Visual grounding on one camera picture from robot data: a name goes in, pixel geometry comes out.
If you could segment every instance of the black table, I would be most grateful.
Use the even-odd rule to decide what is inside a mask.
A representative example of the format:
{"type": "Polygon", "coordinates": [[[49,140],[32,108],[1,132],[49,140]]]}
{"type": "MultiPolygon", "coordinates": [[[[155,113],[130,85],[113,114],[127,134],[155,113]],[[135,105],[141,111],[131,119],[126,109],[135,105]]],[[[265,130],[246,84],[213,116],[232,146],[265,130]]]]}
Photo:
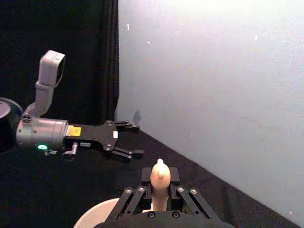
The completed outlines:
{"type": "Polygon", "coordinates": [[[126,164],[83,149],[72,163],[35,150],[0,154],[0,227],[72,227],[94,205],[138,186],[142,168],[158,158],[176,167],[182,185],[198,188],[218,216],[235,227],[298,227],[143,132],[120,133],[117,146],[143,149],[144,158],[126,164]]]}

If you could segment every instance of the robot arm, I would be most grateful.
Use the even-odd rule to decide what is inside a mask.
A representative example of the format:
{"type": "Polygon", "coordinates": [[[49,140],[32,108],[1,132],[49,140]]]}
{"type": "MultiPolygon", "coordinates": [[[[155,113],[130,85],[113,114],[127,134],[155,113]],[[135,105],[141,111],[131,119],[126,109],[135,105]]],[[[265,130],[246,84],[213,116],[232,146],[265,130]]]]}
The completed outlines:
{"type": "Polygon", "coordinates": [[[91,126],[40,117],[48,111],[52,103],[54,88],[62,78],[64,64],[65,55],[52,50],[41,58],[35,102],[28,106],[21,116],[16,132],[17,145],[37,147],[45,151],[45,155],[72,148],[62,154],[67,160],[73,160],[77,149],[81,147],[104,150],[106,156],[119,156],[126,161],[141,158],[143,151],[116,147],[118,131],[139,131],[139,126],[128,121],[106,121],[103,125],[91,126]]]}
{"type": "Polygon", "coordinates": [[[62,78],[65,60],[64,54],[52,50],[41,58],[35,102],[25,110],[28,115],[40,117],[48,111],[52,104],[54,87],[57,87],[62,78]]]}

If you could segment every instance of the gray wall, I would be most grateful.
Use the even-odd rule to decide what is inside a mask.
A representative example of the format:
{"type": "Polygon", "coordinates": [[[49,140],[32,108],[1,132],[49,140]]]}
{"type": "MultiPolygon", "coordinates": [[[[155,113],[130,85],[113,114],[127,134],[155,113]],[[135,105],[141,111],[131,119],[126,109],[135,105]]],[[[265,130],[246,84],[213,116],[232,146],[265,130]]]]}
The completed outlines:
{"type": "Polygon", "coordinates": [[[119,3],[118,119],[304,226],[304,1],[119,3]]]}

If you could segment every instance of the screw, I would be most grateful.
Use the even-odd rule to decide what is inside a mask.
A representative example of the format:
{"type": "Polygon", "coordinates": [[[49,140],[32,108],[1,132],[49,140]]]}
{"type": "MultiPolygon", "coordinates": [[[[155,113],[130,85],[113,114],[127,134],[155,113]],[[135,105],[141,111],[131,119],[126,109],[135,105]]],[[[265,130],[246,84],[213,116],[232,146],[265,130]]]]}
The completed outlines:
{"type": "Polygon", "coordinates": [[[140,186],[139,188],[138,188],[138,191],[144,191],[145,190],[145,188],[143,187],[143,186],[140,186]]]}
{"type": "Polygon", "coordinates": [[[152,212],[152,211],[149,212],[149,213],[148,213],[148,217],[151,218],[151,219],[154,218],[154,217],[155,217],[155,213],[152,212]]]}
{"type": "Polygon", "coordinates": [[[132,192],[132,190],[131,190],[131,189],[126,189],[126,190],[125,190],[125,193],[130,194],[131,192],[132,192]]]}
{"type": "Polygon", "coordinates": [[[196,189],[191,189],[190,191],[191,191],[192,194],[198,193],[198,191],[196,189]]]}
{"type": "Polygon", "coordinates": [[[180,217],[180,214],[176,211],[172,212],[172,217],[175,219],[178,219],[180,217]]]}
{"type": "Polygon", "coordinates": [[[32,118],[29,115],[23,115],[22,121],[26,124],[29,124],[32,121],[32,118]]]}
{"type": "Polygon", "coordinates": [[[184,188],[183,188],[183,187],[178,187],[178,188],[177,188],[177,191],[183,192],[183,191],[184,191],[184,188]]]}

